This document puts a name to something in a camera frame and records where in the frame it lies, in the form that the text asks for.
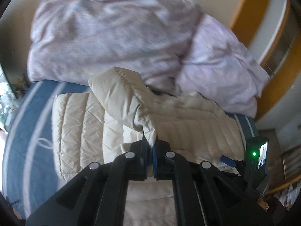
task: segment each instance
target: quilted fabric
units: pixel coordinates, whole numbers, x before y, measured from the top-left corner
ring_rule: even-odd
[[[116,82],[120,71],[125,77],[121,88]],[[129,91],[127,83],[132,82],[132,77],[136,75],[129,70],[107,70],[91,80],[95,93],[56,97],[52,124],[55,165],[60,177],[68,181],[92,161],[111,162],[126,152],[130,143],[140,140],[141,133],[133,129],[135,124],[146,125],[150,130],[153,123],[146,120],[148,112],[141,106],[147,103],[146,99],[150,100],[149,113],[155,115],[158,138],[169,142],[171,149],[187,160],[198,163],[207,160],[225,170],[219,162],[221,155],[243,159],[244,146],[238,125],[217,104],[196,92],[179,98],[167,94],[156,96],[144,86],[143,89],[138,84],[140,81]],[[171,181],[156,181],[153,177],[144,182],[131,181],[124,225],[176,225]]]
[[[104,108],[94,94],[58,95],[52,111],[55,169],[69,181],[93,161],[103,164]]]

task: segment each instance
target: black bracket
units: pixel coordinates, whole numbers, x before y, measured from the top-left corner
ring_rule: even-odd
[[[153,159],[157,180],[172,180],[178,226],[272,226],[272,218],[245,193],[242,176],[210,162],[188,162],[167,142],[143,137],[113,162],[92,162],[29,216],[26,226],[122,226],[129,180],[143,181]]]

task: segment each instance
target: blue striped bedsheet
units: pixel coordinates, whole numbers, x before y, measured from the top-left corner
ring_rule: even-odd
[[[53,160],[51,113],[54,97],[68,92],[86,92],[89,87],[45,80],[33,83],[17,112],[5,145],[2,184],[14,208],[27,218],[64,182],[58,179]],[[252,118],[228,114],[235,119],[245,139],[258,135]]]

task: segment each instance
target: small display screen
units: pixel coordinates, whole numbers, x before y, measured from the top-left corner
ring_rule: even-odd
[[[261,145],[261,147],[260,147],[260,154],[259,154],[259,161],[258,161],[257,170],[259,168],[261,168],[265,163],[267,148],[268,148],[268,143],[267,142],[265,144]]]

